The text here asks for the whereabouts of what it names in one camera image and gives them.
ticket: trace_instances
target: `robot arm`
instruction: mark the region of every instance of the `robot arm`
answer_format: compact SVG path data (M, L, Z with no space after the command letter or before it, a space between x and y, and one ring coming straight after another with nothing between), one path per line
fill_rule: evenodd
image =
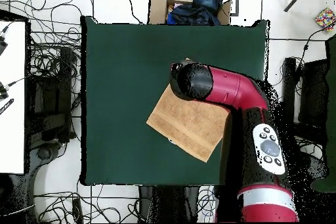
M259 86L243 75L191 60L171 65L170 84L182 99L241 112L243 151L237 199L242 221L298 221L279 138Z

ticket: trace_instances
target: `brown towel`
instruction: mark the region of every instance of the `brown towel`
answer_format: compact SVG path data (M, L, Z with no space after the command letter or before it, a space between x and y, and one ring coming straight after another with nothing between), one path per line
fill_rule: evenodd
M207 162L222 139L227 116L228 111L221 106L178 98L168 85L147 124L187 153Z

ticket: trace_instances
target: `rubik's cube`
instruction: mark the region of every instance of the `rubik's cube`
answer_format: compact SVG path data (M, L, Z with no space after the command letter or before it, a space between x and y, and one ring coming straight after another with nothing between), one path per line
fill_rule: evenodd
M321 25L321 27L327 27L328 25L336 21L335 13L328 7L324 11L322 11L318 17L316 17L315 21L317 22L317 24ZM327 32L332 31L333 27L334 26L328 27L325 30Z

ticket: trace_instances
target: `tabletop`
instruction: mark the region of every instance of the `tabletop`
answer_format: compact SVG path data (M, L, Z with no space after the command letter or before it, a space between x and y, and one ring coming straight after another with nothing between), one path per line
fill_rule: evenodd
M207 163L146 124L186 57L262 79L267 21L253 27L96 24L82 33L82 171L87 185L216 185L221 144Z

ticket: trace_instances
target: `white stripe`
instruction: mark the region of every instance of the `white stripe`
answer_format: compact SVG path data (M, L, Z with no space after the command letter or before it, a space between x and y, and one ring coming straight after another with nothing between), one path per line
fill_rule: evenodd
M261 188L247 190L238 197L243 195L243 206L255 204L274 204L289 208L295 212L293 199L288 193L279 189Z

